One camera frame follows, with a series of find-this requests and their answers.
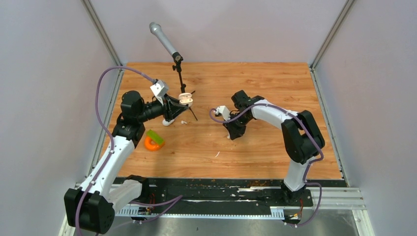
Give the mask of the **small beige charging case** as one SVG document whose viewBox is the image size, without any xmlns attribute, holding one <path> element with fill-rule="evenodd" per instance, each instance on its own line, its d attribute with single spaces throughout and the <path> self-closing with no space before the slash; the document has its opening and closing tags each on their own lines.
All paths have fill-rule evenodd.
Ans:
<svg viewBox="0 0 417 236">
<path fill-rule="evenodd" d="M 193 98 L 191 93 L 181 93 L 178 95 L 178 100 L 181 105 L 191 107 L 193 104 Z"/>
</svg>

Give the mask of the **white earbud charging case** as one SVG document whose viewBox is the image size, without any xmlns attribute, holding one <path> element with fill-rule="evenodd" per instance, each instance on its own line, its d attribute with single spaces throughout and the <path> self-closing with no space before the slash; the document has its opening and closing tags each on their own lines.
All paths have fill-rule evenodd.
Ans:
<svg viewBox="0 0 417 236">
<path fill-rule="evenodd" d="M 164 126 L 169 126 L 169 125 L 171 125 L 174 121 L 175 121 L 175 119 L 172 119 L 172 120 L 170 120 L 170 121 L 168 121 L 168 120 L 166 120 L 166 119 L 163 119 L 162 124 L 163 124 Z"/>
</svg>

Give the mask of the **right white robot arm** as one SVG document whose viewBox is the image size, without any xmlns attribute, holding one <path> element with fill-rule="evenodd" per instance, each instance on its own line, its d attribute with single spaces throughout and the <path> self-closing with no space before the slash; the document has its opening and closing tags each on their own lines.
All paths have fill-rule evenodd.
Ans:
<svg viewBox="0 0 417 236">
<path fill-rule="evenodd" d="M 289 169 L 281 185 L 281 199 L 287 205 L 300 200 L 306 188 L 306 176 L 314 162 L 323 160 L 325 140 L 310 111 L 294 112 L 267 101 L 262 96 L 249 97 L 243 90 L 232 96 L 235 111 L 226 106 L 215 110 L 225 120 L 229 138 L 243 136 L 247 124 L 262 120 L 281 130 L 286 153 L 290 158 Z"/>
</svg>

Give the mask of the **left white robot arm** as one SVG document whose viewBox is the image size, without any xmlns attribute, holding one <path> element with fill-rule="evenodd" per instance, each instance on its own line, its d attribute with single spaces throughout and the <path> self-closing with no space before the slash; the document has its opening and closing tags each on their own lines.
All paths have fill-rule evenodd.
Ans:
<svg viewBox="0 0 417 236">
<path fill-rule="evenodd" d="M 143 137 L 144 123 L 159 116 L 171 122 L 188 110 L 192 102 L 190 93 L 181 93 L 177 98 L 167 94 L 155 96 L 151 102 L 145 102 L 134 90 L 121 97 L 121 113 L 109 133 L 110 143 L 105 153 L 86 180 L 64 195 L 68 224 L 75 227 L 78 235 L 82 235 L 82 230 L 105 234 L 115 214 L 125 205 L 134 200 L 145 203 L 150 199 L 149 181 L 145 177 L 130 175 L 115 190 L 111 189 L 112 184 Z"/>
</svg>

